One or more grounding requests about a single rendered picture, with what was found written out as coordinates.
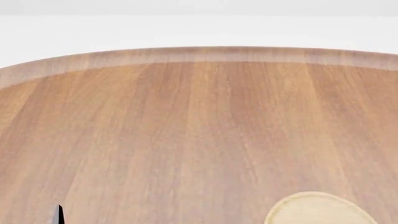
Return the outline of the round light wooden plate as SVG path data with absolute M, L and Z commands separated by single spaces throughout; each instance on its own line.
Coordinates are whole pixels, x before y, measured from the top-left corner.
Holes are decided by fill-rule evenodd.
M 378 224 L 354 203 L 324 192 L 284 197 L 268 212 L 264 224 Z

